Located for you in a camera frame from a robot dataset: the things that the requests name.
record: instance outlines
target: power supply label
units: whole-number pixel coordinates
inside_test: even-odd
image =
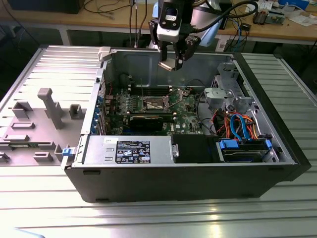
[[[118,141],[115,154],[117,164],[150,163],[149,141]]]

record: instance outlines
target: motherboard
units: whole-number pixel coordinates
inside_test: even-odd
[[[184,88],[114,90],[105,96],[98,134],[203,134],[195,100]]]

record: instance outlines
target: slotted metal surface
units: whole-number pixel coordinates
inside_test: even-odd
[[[49,46],[39,49],[5,105],[0,107],[0,137],[10,125],[11,108],[17,101],[28,101],[33,108],[45,108],[37,96],[40,88],[51,88],[52,98],[63,109],[80,104],[86,109],[101,63],[97,47]]]
[[[243,57],[307,158],[315,160],[316,97],[283,59],[261,54],[243,54]]]
[[[282,69],[281,64],[270,65]],[[289,87],[290,92],[306,95],[300,86]],[[267,90],[268,94],[276,92],[280,91]],[[301,123],[301,115],[309,115],[314,122],[317,112],[311,108],[315,106],[308,106],[276,104],[286,123],[298,125],[306,122]],[[81,199],[60,167],[0,167],[1,226],[19,227],[47,238],[317,237],[317,136],[297,127],[293,133],[313,167],[258,199],[90,204]]]

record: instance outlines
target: metal case frame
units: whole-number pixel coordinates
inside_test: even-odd
[[[151,50],[128,50],[134,53]],[[96,143],[96,137],[89,135],[91,118],[85,118],[82,136],[74,163],[63,166],[83,200],[87,202],[135,202],[154,200],[202,200],[215,198],[260,197],[281,181],[292,181],[308,170],[311,165],[284,121],[276,111],[269,97],[252,73],[240,53],[233,55],[214,54],[230,57],[249,86],[255,101],[265,114],[268,125],[281,141],[283,149],[293,162],[281,163],[242,163],[242,164],[135,164],[101,165],[85,164],[89,145]],[[111,60],[106,57],[104,70]],[[95,104],[97,95],[92,94]],[[98,136],[103,141],[108,136]]]

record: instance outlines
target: green circuit board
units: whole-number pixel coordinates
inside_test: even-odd
[[[164,96],[136,96],[128,91],[114,92],[112,112],[108,113],[113,135],[171,135],[171,134],[202,134],[195,112],[194,95],[182,96],[182,89],[171,93],[168,98]],[[129,128],[129,119],[134,114],[151,112],[151,116],[173,118],[163,123],[162,130],[133,131]]]

